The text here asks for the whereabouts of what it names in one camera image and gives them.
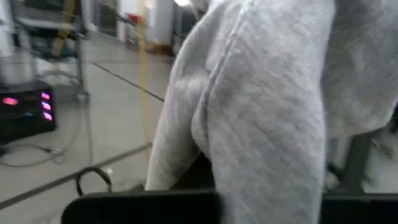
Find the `black cable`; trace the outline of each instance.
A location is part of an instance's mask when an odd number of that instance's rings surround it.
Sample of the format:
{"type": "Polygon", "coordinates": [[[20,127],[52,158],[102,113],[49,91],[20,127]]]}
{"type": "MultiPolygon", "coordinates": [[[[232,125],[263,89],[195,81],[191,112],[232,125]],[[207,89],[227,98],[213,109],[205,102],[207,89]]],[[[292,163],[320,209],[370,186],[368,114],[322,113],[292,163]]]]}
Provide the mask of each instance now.
{"type": "Polygon", "coordinates": [[[108,186],[108,192],[112,192],[112,181],[111,181],[111,178],[109,177],[109,175],[105,171],[101,170],[100,168],[87,167],[87,168],[83,169],[82,171],[80,171],[77,174],[76,179],[75,179],[76,191],[79,196],[84,195],[83,190],[81,189],[81,184],[80,184],[81,178],[90,172],[94,172],[94,173],[98,174],[104,180],[106,185],[108,186]]]}
{"type": "Polygon", "coordinates": [[[16,149],[18,147],[31,147],[31,148],[34,148],[34,149],[42,150],[42,151],[44,151],[46,153],[51,153],[52,152],[52,150],[49,147],[36,146],[34,144],[19,144],[19,145],[16,145],[16,146],[9,146],[9,147],[4,147],[3,146],[3,147],[0,147],[0,149],[9,152],[9,151],[11,151],[13,149],[16,149]]]}
{"type": "Polygon", "coordinates": [[[56,155],[54,155],[54,156],[52,156],[52,157],[49,157],[49,158],[44,159],[44,160],[41,160],[41,161],[31,162],[31,163],[29,163],[29,164],[21,164],[21,165],[20,165],[20,164],[18,164],[18,165],[7,164],[7,163],[5,163],[5,162],[1,162],[1,161],[0,161],[0,165],[7,166],[7,167],[13,167],[13,168],[27,168],[27,167],[33,167],[33,166],[41,165],[41,164],[43,164],[43,163],[45,163],[45,162],[54,160],[54,159],[55,159],[56,157],[58,157],[58,156],[59,156],[59,154],[56,154],[56,155]]]}

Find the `white wall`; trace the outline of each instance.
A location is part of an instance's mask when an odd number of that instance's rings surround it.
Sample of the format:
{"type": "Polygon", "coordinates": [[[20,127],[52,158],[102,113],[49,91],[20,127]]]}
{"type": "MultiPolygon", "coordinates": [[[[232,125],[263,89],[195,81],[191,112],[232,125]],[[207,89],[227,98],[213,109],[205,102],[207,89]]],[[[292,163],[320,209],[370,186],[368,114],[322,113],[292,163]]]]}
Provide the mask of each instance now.
{"type": "Polygon", "coordinates": [[[4,21],[4,25],[0,26],[0,55],[3,57],[14,53],[14,44],[10,33],[14,25],[11,24],[12,19],[9,10],[8,1],[0,0],[0,19],[4,21]]]}
{"type": "Polygon", "coordinates": [[[94,0],[83,0],[81,6],[82,6],[82,10],[83,10],[83,17],[84,17],[86,28],[88,30],[96,31],[97,28],[92,23],[94,15],[92,15],[91,7],[93,7],[93,5],[94,5],[93,1],[94,0]]]}
{"type": "Polygon", "coordinates": [[[154,40],[161,44],[171,44],[173,20],[174,20],[174,1],[173,0],[153,0],[154,1],[154,40]]]}
{"type": "MultiPolygon", "coordinates": [[[[135,14],[140,14],[141,8],[140,8],[140,1],[141,0],[119,0],[119,8],[118,8],[118,13],[121,16],[125,16],[127,13],[135,13],[135,14]]],[[[145,1],[146,7],[147,7],[147,34],[146,37],[149,39],[149,41],[154,41],[153,40],[153,30],[152,28],[154,27],[155,24],[155,15],[156,15],[156,0],[143,0],[145,1]]],[[[126,37],[126,29],[125,29],[125,24],[122,22],[118,22],[118,39],[121,41],[125,41],[126,37]]]]}

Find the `black equipment box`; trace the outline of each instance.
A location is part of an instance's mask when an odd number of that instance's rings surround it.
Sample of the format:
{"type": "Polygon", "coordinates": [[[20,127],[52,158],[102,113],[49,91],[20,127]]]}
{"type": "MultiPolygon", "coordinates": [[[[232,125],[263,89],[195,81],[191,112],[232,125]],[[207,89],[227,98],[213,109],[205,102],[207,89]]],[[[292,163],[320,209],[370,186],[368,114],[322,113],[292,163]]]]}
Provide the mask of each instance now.
{"type": "Polygon", "coordinates": [[[54,131],[52,87],[42,81],[0,88],[0,143],[54,131]]]}

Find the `gray fabric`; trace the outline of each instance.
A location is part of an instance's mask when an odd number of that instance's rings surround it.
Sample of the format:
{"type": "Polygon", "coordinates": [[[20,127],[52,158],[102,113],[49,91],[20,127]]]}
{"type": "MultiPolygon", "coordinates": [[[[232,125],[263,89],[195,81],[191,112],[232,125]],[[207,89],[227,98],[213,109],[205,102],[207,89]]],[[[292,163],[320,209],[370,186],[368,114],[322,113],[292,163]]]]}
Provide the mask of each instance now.
{"type": "Polygon", "coordinates": [[[397,22],[398,1],[212,2],[172,70],[146,189],[170,188],[197,145],[224,223],[316,223],[326,140],[392,114],[397,22]]]}

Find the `pink indicator light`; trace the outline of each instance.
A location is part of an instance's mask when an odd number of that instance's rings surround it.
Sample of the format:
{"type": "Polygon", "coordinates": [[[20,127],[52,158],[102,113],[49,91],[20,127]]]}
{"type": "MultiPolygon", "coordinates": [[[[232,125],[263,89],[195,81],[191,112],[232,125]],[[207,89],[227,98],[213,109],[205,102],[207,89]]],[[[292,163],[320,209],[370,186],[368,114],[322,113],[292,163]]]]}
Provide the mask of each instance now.
{"type": "Polygon", "coordinates": [[[46,94],[46,93],[42,93],[42,98],[45,100],[49,100],[50,99],[50,95],[46,94]]]}
{"type": "Polygon", "coordinates": [[[49,113],[43,112],[44,119],[47,121],[52,121],[52,116],[49,113]]]}
{"type": "Polygon", "coordinates": [[[14,98],[11,98],[11,97],[4,97],[2,99],[2,102],[4,104],[11,105],[11,106],[15,106],[15,105],[18,104],[18,101],[16,99],[14,99],[14,98]]]}
{"type": "Polygon", "coordinates": [[[42,106],[46,110],[51,110],[51,106],[48,103],[44,102],[44,101],[42,101],[42,106]]]}

